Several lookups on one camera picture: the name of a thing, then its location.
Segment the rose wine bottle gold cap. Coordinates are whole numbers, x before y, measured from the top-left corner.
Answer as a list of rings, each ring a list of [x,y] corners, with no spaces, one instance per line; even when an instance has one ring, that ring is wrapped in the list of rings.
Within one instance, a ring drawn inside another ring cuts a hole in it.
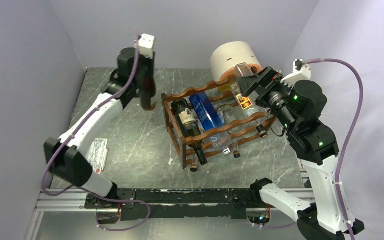
[[[142,82],[139,91],[140,106],[145,111],[152,111],[156,107],[153,98],[156,95],[156,83],[154,77],[148,76]]]

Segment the clear glass bottle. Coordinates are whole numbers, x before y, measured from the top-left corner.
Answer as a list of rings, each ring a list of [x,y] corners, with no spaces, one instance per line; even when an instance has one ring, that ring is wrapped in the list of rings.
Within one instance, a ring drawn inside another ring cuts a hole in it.
[[[259,72],[261,72],[263,68],[260,65],[247,64],[245,62],[237,64],[233,68],[233,75],[236,80],[241,78],[252,77]]]

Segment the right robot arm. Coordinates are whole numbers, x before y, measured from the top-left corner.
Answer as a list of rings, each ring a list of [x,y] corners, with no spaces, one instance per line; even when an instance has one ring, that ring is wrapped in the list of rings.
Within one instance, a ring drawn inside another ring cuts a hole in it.
[[[347,212],[340,189],[339,146],[335,133],[320,121],[327,104],[322,88],[308,77],[283,76],[271,67],[248,77],[238,77],[244,97],[257,94],[255,103],[269,109],[283,125],[286,138],[304,166],[315,202],[301,200],[281,190],[267,178],[251,185],[250,202],[275,207],[294,220],[308,240],[342,240],[361,233],[364,223]]]

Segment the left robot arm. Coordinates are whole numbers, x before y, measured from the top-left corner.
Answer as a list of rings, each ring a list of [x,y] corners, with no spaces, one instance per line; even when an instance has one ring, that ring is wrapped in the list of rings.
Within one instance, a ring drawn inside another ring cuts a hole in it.
[[[118,186],[98,174],[86,156],[97,135],[134,99],[140,107],[152,111],[154,97],[155,51],[152,47],[124,48],[117,58],[118,67],[87,112],[58,138],[48,138],[43,147],[46,172],[71,185],[94,193],[106,208],[119,200]]]

